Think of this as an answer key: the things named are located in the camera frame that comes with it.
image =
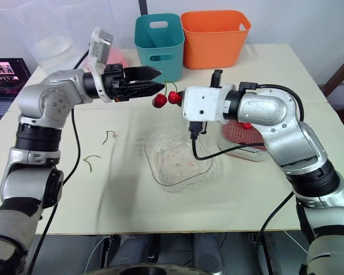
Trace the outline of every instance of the red cherry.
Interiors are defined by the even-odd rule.
[[[250,123],[242,123],[242,126],[245,130],[252,128],[252,125]]]
[[[167,97],[161,93],[157,94],[153,99],[153,106],[156,108],[162,108],[167,103]]]
[[[168,101],[171,104],[177,104],[182,101],[182,96],[180,96],[177,92],[171,91],[168,95]]]

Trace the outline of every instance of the table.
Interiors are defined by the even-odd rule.
[[[125,54],[130,65],[138,64],[135,50],[126,50]],[[212,71],[185,69],[177,85],[207,86]],[[41,74],[37,69],[29,82],[38,82]],[[288,45],[247,45],[238,64],[224,68],[222,84],[231,81],[238,85],[240,80],[281,84],[298,92],[305,121],[344,177],[344,126]],[[222,155],[214,159],[211,182],[196,183],[177,193],[164,192],[152,177],[144,143],[153,132],[186,125],[178,107],[155,109],[151,98],[143,98],[112,104],[95,100],[75,109],[81,158],[90,154],[102,158],[91,160],[92,173],[85,162],[80,162],[64,187],[49,234],[257,231],[291,191],[270,158],[253,163]],[[1,148],[14,145],[18,115],[14,103],[0,122],[0,181],[7,161],[7,150]],[[102,145],[106,130],[118,136]],[[218,150],[218,130],[218,124],[209,123],[206,139],[211,152]],[[70,119],[62,132],[60,150],[58,168],[67,174],[76,159]],[[44,211],[37,233],[43,231],[49,214],[50,210]],[[299,228],[294,198],[268,226],[269,230]]]

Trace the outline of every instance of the plastic container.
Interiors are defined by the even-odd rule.
[[[0,1],[0,14],[46,73],[72,69],[83,54],[49,1]]]
[[[182,77],[185,37],[178,15],[173,13],[140,16],[135,25],[135,46],[143,66],[162,71],[154,81],[177,81]]]
[[[255,128],[244,129],[243,126],[236,121],[230,121],[228,124],[221,126],[217,142],[220,150],[248,143],[264,143],[263,137]],[[254,162],[260,162],[269,156],[264,146],[245,147],[227,152],[226,154],[252,160]]]
[[[190,11],[181,21],[186,38],[183,63],[189,69],[234,65],[251,28],[236,10]]]
[[[207,180],[213,159],[196,160],[192,153],[188,131],[170,129],[152,135],[145,143],[153,177],[165,191],[176,192],[185,186]],[[197,151],[201,155],[209,152],[197,142]]]
[[[111,3],[104,0],[50,0],[50,2],[59,17],[65,22],[77,50],[84,53],[89,48],[92,32],[95,27],[99,26],[113,36],[107,64],[122,63],[124,67],[127,67],[115,21],[110,13]]]

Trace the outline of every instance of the silver robotic arm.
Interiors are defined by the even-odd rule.
[[[246,92],[261,87],[267,85],[185,89],[182,114],[194,121],[191,138],[205,132],[208,121],[251,123],[296,196],[301,228],[311,244],[300,274],[344,274],[344,180],[313,130],[296,118],[295,98],[275,88]]]
[[[61,198],[64,176],[56,168],[61,129],[75,105],[151,96],[164,88],[151,81],[161,74],[151,67],[106,65],[112,36],[95,29],[89,60],[82,69],[58,71],[18,96],[21,115],[15,146],[2,179],[0,195],[0,274],[18,274],[45,208]]]

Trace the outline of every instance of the floor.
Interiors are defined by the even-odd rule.
[[[308,249],[307,241],[300,231],[289,233]],[[305,262],[306,254],[282,231],[271,232],[274,248],[279,261],[282,275],[297,274],[300,265]],[[222,244],[225,233],[216,233],[217,239]],[[228,233],[222,244],[224,258],[224,274],[229,275],[256,275],[253,259],[254,243],[250,241],[252,233]],[[95,245],[103,236],[65,236],[50,235],[45,239],[41,253],[38,256],[34,275],[55,274],[82,274],[84,273],[88,257]],[[162,234],[161,252],[158,262],[183,265],[191,260],[191,234]],[[87,271],[98,269],[100,255],[96,250],[94,257],[89,262]]]

